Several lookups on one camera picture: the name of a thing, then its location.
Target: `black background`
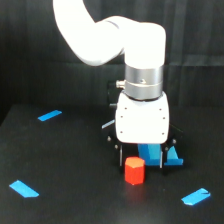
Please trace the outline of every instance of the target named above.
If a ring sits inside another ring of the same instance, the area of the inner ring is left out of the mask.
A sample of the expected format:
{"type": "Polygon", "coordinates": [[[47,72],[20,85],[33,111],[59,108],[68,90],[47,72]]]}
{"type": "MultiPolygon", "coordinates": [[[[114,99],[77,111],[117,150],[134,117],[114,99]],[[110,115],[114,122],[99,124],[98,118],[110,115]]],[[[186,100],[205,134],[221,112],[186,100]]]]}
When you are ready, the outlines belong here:
{"type": "MultiPolygon", "coordinates": [[[[224,105],[222,0],[85,0],[95,21],[121,15],[166,29],[164,90],[170,106],[224,105]]],[[[14,103],[105,105],[108,80],[123,79],[120,56],[83,64],[54,20],[52,0],[0,1],[0,114],[14,103]]]]}
{"type": "Polygon", "coordinates": [[[145,185],[130,188],[109,165],[113,153],[99,129],[111,118],[100,106],[107,104],[107,82],[124,77],[123,56],[87,66],[59,33],[52,0],[1,0],[0,122],[13,104],[34,106],[14,106],[0,130],[0,222],[223,223],[224,111],[217,107],[224,106],[224,2],[85,4],[95,21],[121,15],[166,29],[164,91],[172,121],[185,131],[178,147],[185,166],[167,177],[150,170],[145,185]],[[38,123],[37,116],[55,108],[61,117],[38,123]],[[16,179],[40,197],[10,191],[16,179]],[[181,202],[201,187],[212,197],[195,207],[181,202]]]}

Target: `blue object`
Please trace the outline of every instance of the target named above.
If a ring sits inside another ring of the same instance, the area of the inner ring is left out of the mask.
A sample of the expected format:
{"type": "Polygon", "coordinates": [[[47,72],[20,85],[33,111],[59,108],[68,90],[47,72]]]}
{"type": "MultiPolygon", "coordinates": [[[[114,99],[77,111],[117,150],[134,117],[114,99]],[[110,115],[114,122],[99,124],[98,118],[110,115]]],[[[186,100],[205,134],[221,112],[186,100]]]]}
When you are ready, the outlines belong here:
{"type": "Polygon", "coordinates": [[[52,117],[55,117],[55,116],[57,116],[57,115],[59,115],[59,114],[61,114],[62,112],[61,111],[59,111],[59,110],[55,110],[55,111],[52,111],[52,112],[50,112],[50,113],[48,113],[48,114],[45,114],[45,115],[43,115],[43,116],[41,116],[41,117],[38,117],[38,119],[40,120],[40,121],[46,121],[46,120],[48,120],[48,119],[50,119],[50,118],[52,118],[52,117]]]}
{"type": "Polygon", "coordinates": [[[201,188],[197,191],[195,191],[192,194],[189,194],[188,196],[182,198],[181,200],[184,202],[186,205],[195,205],[198,202],[210,197],[210,193],[205,190],[204,188],[201,188]]]}
{"type": "MultiPolygon", "coordinates": [[[[139,144],[139,157],[145,160],[147,166],[160,165],[161,146],[159,144],[139,144]]],[[[181,166],[183,159],[179,159],[174,146],[170,148],[167,154],[167,162],[165,166],[181,166]]]]}
{"type": "Polygon", "coordinates": [[[13,190],[18,192],[20,195],[22,195],[24,198],[32,198],[37,197],[39,194],[32,190],[30,187],[26,186],[23,182],[17,180],[13,184],[9,185],[13,190]]]}

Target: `red block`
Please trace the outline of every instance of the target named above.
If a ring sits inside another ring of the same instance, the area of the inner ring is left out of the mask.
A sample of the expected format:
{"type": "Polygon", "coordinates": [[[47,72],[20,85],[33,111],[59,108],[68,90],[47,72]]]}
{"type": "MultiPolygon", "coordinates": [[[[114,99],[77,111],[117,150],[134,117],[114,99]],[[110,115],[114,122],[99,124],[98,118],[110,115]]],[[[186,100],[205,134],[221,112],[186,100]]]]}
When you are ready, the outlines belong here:
{"type": "Polygon", "coordinates": [[[129,157],[125,161],[125,181],[132,184],[142,184],[145,179],[145,161],[138,157],[129,157]]]}

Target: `blue tape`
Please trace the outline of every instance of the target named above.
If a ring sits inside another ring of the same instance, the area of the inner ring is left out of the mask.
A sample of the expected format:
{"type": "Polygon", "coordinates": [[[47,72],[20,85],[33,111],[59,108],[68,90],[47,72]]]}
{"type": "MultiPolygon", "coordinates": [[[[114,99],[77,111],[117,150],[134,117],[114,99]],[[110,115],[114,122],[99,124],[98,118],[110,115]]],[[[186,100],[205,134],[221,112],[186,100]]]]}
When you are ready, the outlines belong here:
{"type": "Polygon", "coordinates": [[[197,191],[195,191],[192,194],[189,194],[188,196],[182,198],[181,200],[184,202],[186,205],[195,205],[200,201],[203,201],[204,199],[210,197],[211,194],[205,190],[204,188],[201,188],[197,191]]]}
{"type": "Polygon", "coordinates": [[[62,113],[61,111],[55,110],[55,111],[52,111],[52,112],[50,112],[48,114],[45,114],[45,115],[43,115],[41,117],[38,117],[38,119],[40,121],[46,121],[46,120],[48,120],[48,119],[50,119],[52,117],[55,117],[55,116],[57,116],[57,115],[59,115],[61,113],[62,113]]]}
{"type": "Polygon", "coordinates": [[[16,182],[12,183],[9,185],[14,191],[22,195],[24,198],[32,198],[32,197],[37,197],[39,194],[25,185],[23,182],[17,180],[16,182]]]}
{"type": "MultiPolygon", "coordinates": [[[[139,144],[139,157],[145,160],[147,166],[160,165],[161,146],[159,144],[139,144]]],[[[183,159],[179,159],[174,147],[170,148],[167,154],[167,162],[165,166],[181,166],[183,159]]]]}

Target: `black surface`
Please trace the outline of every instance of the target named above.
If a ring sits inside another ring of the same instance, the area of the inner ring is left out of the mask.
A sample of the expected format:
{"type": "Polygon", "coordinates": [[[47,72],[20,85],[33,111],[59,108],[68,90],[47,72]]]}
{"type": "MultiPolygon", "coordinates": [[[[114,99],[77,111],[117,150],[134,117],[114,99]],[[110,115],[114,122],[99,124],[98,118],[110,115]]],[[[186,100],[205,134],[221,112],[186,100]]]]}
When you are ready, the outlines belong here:
{"type": "Polygon", "coordinates": [[[182,169],[163,176],[147,168],[143,185],[124,181],[101,125],[113,114],[103,107],[13,106],[0,128],[0,220],[11,223],[216,223],[224,222],[224,109],[171,108],[185,131],[178,155],[182,169]],[[54,109],[63,113],[37,120],[54,109]],[[9,188],[21,180],[40,196],[24,199],[9,188]],[[205,188],[211,197],[190,207],[181,198],[205,188]]]}

